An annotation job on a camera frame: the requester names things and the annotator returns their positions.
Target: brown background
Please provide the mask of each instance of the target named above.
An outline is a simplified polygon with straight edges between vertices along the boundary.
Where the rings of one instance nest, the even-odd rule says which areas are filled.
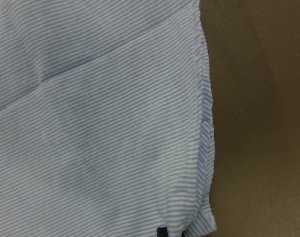
[[[214,96],[211,237],[300,237],[300,0],[202,0]]]

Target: garment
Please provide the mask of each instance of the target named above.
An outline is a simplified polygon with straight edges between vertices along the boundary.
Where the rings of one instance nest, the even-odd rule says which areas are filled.
[[[216,229],[199,16],[197,0],[0,0],[0,237]]]

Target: striped fabric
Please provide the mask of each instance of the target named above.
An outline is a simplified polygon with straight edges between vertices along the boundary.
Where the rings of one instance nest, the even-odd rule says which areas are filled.
[[[0,0],[0,237],[216,229],[197,0]]]

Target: blue and white striped cloth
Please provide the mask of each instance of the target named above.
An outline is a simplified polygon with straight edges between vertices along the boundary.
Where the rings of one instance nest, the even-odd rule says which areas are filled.
[[[0,0],[0,237],[216,229],[197,0]]]

